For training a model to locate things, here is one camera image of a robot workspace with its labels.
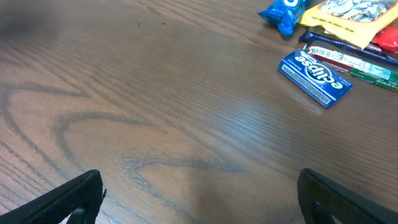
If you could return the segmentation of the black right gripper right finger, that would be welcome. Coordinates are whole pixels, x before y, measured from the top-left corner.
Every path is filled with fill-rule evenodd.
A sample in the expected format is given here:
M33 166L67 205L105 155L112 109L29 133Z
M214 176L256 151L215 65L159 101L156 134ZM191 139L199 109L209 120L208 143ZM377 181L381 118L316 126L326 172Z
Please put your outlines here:
M297 181L298 203L306 224L397 224L389 210L318 172L305 168Z

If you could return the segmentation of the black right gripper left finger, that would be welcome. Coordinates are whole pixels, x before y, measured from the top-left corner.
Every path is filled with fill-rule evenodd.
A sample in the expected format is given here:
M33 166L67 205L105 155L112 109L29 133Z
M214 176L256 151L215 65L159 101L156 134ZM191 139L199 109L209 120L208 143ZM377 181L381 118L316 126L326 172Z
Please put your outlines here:
M46 194L1 215L1 223L95 224L106 196L98 170L92 169Z

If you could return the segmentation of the red snack bag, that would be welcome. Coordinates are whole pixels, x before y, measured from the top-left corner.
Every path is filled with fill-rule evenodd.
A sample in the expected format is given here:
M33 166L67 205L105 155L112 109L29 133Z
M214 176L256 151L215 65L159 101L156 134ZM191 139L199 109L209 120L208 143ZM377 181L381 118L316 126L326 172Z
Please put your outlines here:
M373 43L379 45L384 50L394 53L397 53L397 42L397 28L394 26L387 26L373 38Z

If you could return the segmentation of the yellow sunflower seed bag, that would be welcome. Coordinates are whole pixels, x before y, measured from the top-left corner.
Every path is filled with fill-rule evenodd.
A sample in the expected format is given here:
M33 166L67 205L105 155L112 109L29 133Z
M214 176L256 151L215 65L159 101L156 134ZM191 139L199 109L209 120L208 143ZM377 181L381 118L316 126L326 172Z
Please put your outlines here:
M324 28L361 49L397 19L397 0L327 0L307 9L299 23Z

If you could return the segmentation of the blue Oreo cookie pack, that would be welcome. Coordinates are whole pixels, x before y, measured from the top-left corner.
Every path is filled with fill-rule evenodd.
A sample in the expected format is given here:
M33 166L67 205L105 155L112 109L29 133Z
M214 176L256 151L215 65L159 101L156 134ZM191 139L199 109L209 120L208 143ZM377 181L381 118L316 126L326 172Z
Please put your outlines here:
M282 35L292 35L298 21L310 5L310 0L275 0L257 14L277 26Z

